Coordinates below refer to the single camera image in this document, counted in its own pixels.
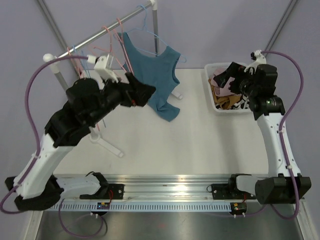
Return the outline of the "mustard tank top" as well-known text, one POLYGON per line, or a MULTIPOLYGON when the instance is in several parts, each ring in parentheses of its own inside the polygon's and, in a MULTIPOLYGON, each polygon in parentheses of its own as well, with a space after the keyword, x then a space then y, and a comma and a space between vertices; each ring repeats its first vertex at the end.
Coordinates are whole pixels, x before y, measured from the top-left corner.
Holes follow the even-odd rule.
POLYGON ((240 94, 231 93, 227 88, 220 88, 213 85, 211 85, 210 88, 215 105, 222 110, 230 110, 233 105, 241 100, 242 96, 240 94))

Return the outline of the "black white striped tank top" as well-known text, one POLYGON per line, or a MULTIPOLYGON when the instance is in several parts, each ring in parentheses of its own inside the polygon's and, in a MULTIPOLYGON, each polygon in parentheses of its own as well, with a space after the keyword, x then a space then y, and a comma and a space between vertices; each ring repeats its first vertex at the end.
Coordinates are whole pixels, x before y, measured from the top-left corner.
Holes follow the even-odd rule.
POLYGON ((243 110, 247 108, 245 104, 249 103, 242 95, 215 96, 213 100, 215 107, 220 110, 243 110))

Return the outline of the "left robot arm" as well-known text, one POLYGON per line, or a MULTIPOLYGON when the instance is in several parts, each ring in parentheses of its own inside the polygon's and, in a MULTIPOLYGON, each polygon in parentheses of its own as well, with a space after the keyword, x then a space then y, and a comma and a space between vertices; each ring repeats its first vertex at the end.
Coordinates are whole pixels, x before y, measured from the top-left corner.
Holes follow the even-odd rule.
POLYGON ((58 178, 53 172, 117 106, 144 107, 148 103, 156 88, 138 81, 131 72, 125 76, 127 83, 108 79, 103 88, 93 78, 80 78, 66 90, 67 102, 49 119, 39 151, 25 172, 5 180, 8 190, 17 193, 14 203, 18 212, 44 211, 61 199, 103 200, 112 196, 109 182, 100 172, 71 179, 58 178))

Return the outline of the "pink hanger of mauve top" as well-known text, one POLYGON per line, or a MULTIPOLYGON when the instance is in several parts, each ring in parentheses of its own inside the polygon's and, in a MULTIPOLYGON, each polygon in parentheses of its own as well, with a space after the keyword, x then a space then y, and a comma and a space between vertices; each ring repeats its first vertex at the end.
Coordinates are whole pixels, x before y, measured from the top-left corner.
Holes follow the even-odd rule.
POLYGON ((122 52, 123 52, 123 55, 124 55, 124 59, 125 59, 125 63, 127 65, 127 68, 129 70, 130 73, 134 74, 134 70, 132 68, 132 65, 131 65, 131 62, 130 62, 130 59, 129 59, 129 56, 128 56, 128 53, 127 53, 127 50, 125 48, 125 42, 124 42, 124 28, 123 28, 123 25, 122 25, 122 22, 121 20, 117 17, 116 18, 117 22, 119 23, 119 26, 121 28, 121 34, 119 34, 117 31, 115 31, 115 35, 116 35, 116 38, 117 40, 119 41, 120 45, 121 45, 121 48, 122 48, 122 52))

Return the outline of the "teal blue tank top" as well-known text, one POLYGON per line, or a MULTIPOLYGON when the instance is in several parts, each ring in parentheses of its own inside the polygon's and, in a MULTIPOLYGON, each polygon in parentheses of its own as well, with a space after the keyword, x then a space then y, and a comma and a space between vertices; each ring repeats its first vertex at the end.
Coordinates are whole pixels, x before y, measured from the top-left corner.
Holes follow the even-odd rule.
POLYGON ((159 56, 147 56, 135 48, 126 32, 119 35, 123 36, 124 48, 134 76, 141 83, 156 88, 155 93, 148 101, 148 105, 159 117, 171 122, 180 113, 178 107, 168 103, 168 98, 180 84, 175 70, 181 54, 167 46, 159 56))

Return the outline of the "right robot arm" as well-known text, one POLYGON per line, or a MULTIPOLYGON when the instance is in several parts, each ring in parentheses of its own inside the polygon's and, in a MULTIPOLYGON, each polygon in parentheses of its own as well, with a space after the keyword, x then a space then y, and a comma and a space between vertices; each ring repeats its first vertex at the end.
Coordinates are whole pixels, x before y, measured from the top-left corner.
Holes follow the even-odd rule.
POLYGON ((233 174, 229 182, 241 192, 253 195, 260 204, 297 204, 311 188, 311 179, 302 176, 291 151, 285 127, 283 101, 275 95, 277 68, 266 63, 245 67, 232 62, 213 79, 224 87, 249 99, 249 108, 263 136, 268 160, 268 176, 259 179, 250 174, 233 174))

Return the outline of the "blue hanger of teal top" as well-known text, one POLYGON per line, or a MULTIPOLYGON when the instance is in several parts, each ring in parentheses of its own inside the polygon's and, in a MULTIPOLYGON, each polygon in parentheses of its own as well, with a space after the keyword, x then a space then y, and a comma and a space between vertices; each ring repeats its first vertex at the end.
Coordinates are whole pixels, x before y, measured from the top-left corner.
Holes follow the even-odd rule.
MULTIPOLYGON (((174 54, 177 57, 177 63, 185 63, 187 61, 186 57, 173 50, 163 39, 158 36, 157 3, 155 0, 150 0, 148 3, 152 8, 153 31, 148 30, 147 27, 148 7, 146 5, 138 5, 136 7, 137 14, 144 12, 142 27, 135 27, 130 30, 123 31, 124 46, 126 48, 131 65, 133 65, 133 63, 139 59, 145 59, 147 62, 149 62, 151 60, 159 60, 160 57, 166 56, 167 54, 174 54), (141 42, 143 42, 145 38, 153 39, 154 51, 151 52, 142 48, 142 46, 134 45, 130 39, 131 33, 134 33, 137 39, 141 42)), ((118 41, 115 32, 113 33, 112 37, 118 41)))

